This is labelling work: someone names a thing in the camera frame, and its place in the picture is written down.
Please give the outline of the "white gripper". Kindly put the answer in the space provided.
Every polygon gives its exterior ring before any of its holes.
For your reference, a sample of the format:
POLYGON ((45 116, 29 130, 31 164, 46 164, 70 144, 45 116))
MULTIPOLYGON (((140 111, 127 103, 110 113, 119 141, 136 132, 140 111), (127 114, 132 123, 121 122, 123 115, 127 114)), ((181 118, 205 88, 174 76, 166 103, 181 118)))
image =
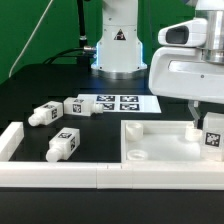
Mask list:
POLYGON ((202 126, 199 101, 224 104, 224 66, 201 57, 202 51, 196 48, 161 47, 153 55, 149 72, 154 95, 189 100, 197 129, 202 126))

